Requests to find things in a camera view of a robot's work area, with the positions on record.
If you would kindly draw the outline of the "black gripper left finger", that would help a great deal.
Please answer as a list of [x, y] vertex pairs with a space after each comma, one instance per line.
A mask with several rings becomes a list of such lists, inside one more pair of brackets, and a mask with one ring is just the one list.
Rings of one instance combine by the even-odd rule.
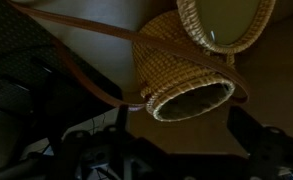
[[118, 131], [126, 130], [128, 114], [129, 114], [129, 109], [127, 105], [122, 105], [119, 107], [116, 122], [115, 122], [115, 126]]

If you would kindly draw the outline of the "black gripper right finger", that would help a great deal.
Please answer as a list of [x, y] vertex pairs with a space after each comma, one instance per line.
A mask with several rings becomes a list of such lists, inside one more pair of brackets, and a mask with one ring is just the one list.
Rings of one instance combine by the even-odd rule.
[[227, 128], [248, 154], [242, 180], [293, 180], [293, 137], [238, 106], [230, 108]]

